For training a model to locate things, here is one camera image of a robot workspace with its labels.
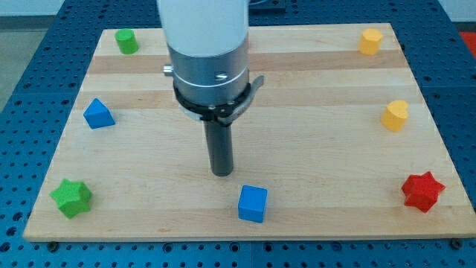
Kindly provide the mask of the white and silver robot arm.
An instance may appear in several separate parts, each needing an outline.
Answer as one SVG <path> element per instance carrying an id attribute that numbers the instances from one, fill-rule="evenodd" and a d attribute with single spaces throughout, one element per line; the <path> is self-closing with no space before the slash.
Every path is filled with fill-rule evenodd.
<path id="1" fill-rule="evenodd" d="M 248 0 L 158 0 L 177 101 L 203 121 L 249 81 Z"/>

